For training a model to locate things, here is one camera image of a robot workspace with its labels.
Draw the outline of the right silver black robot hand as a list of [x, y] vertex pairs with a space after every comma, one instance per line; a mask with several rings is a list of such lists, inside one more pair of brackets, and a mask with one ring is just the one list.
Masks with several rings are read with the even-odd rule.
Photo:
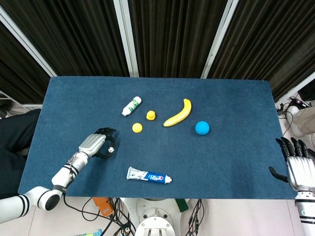
[[294, 137], [276, 138], [284, 161], [286, 163], [287, 175], [283, 176], [276, 172], [273, 167], [268, 167], [271, 175], [297, 191], [315, 191], [315, 152], [309, 149], [302, 140]]

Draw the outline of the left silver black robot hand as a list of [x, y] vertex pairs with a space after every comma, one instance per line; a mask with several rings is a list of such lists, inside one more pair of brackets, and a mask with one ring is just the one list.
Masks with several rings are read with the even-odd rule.
[[[98, 157], [108, 159], [115, 151], [115, 139], [112, 136], [116, 129], [109, 127], [100, 128], [95, 133], [89, 135], [83, 143], [79, 146], [79, 151], [85, 153], [88, 157]], [[101, 153], [100, 149], [105, 142], [110, 142], [111, 146], [108, 148], [106, 154]]]

